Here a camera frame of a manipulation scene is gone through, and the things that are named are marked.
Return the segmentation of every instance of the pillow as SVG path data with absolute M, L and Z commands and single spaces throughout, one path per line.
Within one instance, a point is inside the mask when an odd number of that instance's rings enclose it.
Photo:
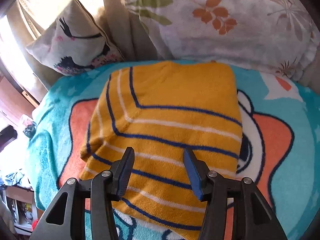
M 72 0 L 26 50 L 41 64 L 65 76 L 124 60 L 79 0 Z
M 126 0 L 164 59 L 219 61 L 299 80 L 320 33 L 299 0 Z

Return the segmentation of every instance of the teal blanket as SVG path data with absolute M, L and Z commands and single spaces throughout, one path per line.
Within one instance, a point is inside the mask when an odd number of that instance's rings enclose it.
M 78 150 L 110 73 L 151 63 L 109 64 L 55 83 L 34 111 L 38 127 L 27 149 L 26 167 L 38 208 L 44 210 L 66 179 L 78 177 L 84 167 Z M 285 77 L 232 69 L 244 133 L 237 178 L 251 177 L 275 210 L 287 237 L 299 239 L 320 208 L 320 97 Z M 226 239 L 231 230 L 228 213 Z M 120 239 L 181 239 L 165 227 L 118 211 L 114 216 Z

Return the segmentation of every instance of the folded sweater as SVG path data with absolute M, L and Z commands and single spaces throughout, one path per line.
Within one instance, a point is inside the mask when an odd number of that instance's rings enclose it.
M 236 83 L 224 64 L 160 62 L 113 72 L 88 126 L 81 179 L 93 178 L 135 150 L 127 191 L 113 207 L 195 240 L 206 203 L 183 165 L 191 148 L 211 170 L 233 178 L 242 139 Z

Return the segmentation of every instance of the beige curtain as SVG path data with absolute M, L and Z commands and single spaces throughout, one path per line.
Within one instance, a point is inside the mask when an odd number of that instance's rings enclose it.
M 320 47 L 317 49 L 313 62 L 303 71 L 303 76 L 299 83 L 320 94 Z
M 157 60 L 156 48 L 138 16 L 128 12 L 123 0 L 103 0 L 112 38 L 127 61 Z
M 0 21 L 1 68 L 29 95 L 41 102 L 47 90 L 35 76 L 10 29 L 7 17 Z
M 28 13 L 23 9 L 19 0 L 17 0 L 8 11 L 7 18 L 22 54 L 24 55 L 32 71 L 38 77 L 39 81 L 46 88 L 46 90 L 48 90 L 62 75 L 53 69 L 40 64 L 25 49 L 28 44 L 36 40 L 41 33 L 43 33 L 43 28 L 33 23 L 33 21 L 30 19 L 30 15 L 28 15 Z

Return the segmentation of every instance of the red object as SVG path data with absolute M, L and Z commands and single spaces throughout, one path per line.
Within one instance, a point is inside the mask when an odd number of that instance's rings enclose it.
M 31 226 L 32 231 L 36 228 L 38 222 L 39 222 L 39 219 L 35 220 L 35 221 L 32 223 L 32 226 Z

